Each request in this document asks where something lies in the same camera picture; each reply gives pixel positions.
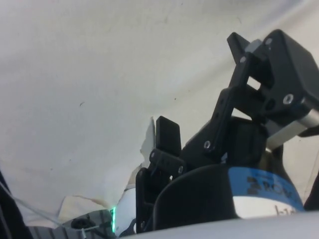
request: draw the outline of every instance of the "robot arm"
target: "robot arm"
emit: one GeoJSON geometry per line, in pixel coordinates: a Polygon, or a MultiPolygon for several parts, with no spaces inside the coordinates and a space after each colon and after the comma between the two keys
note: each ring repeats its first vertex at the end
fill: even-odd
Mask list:
{"type": "Polygon", "coordinates": [[[157,120],[150,166],[137,174],[137,233],[303,210],[283,144],[319,134],[318,67],[280,30],[263,42],[237,33],[227,41],[236,67],[211,120],[183,149],[178,124],[157,120]],[[251,120],[233,117],[234,109],[251,120]]]}

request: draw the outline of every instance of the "wire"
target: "wire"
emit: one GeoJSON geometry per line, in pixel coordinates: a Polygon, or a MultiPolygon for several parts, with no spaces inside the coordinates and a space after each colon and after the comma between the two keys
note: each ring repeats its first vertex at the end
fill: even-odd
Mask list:
{"type": "Polygon", "coordinates": [[[3,215],[3,212],[2,212],[1,206],[0,206],[0,219],[1,219],[2,225],[3,225],[3,227],[4,227],[4,231],[5,231],[6,238],[7,238],[7,239],[12,239],[12,235],[11,235],[11,232],[10,232],[10,230],[9,230],[9,227],[8,227],[8,225],[7,225],[7,223],[6,223],[6,220],[5,220],[5,218],[4,218],[4,215],[3,215]]]}
{"type": "Polygon", "coordinates": [[[60,223],[59,221],[57,221],[56,219],[53,219],[53,218],[51,218],[50,216],[47,216],[47,215],[46,215],[46,214],[48,214],[47,212],[42,211],[42,210],[40,210],[40,209],[36,209],[36,208],[30,206],[29,204],[25,203],[25,202],[22,201],[21,199],[16,198],[15,196],[13,196],[13,195],[11,194],[11,192],[2,184],[2,182],[0,182],[0,186],[1,186],[1,188],[4,190],[4,192],[5,192],[9,197],[11,197],[16,203],[19,203],[20,205],[24,206],[25,208],[28,208],[30,211],[32,211],[32,212],[38,214],[39,216],[41,216],[41,217],[43,217],[43,218],[45,218],[45,219],[47,219],[47,220],[49,220],[49,221],[51,221],[51,222],[57,224],[59,227],[62,227],[62,228],[65,228],[65,229],[68,229],[68,230],[71,230],[71,231],[77,231],[77,232],[83,232],[83,231],[85,231],[85,232],[87,232],[87,231],[90,231],[90,230],[92,230],[92,229],[99,228],[100,226],[103,225],[103,224],[100,224],[100,225],[98,225],[98,226],[94,226],[94,227],[90,227],[90,228],[86,228],[86,229],[84,229],[84,228],[82,228],[82,229],[74,229],[74,228],[67,227],[67,226],[63,225],[62,223],[60,223]]]}

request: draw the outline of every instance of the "white fabric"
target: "white fabric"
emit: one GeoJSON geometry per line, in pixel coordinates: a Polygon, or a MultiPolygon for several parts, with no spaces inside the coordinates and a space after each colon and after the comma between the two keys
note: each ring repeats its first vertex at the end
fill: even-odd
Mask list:
{"type": "MultiPolygon", "coordinates": [[[[115,205],[151,116],[179,123],[182,143],[208,121],[234,67],[232,31],[253,40],[280,27],[318,59],[318,5],[2,0],[0,169],[12,193],[56,218],[66,196],[115,205]]],[[[286,147],[301,194],[317,151],[313,138],[286,147]]],[[[42,220],[21,212],[27,225],[42,220]]]]}

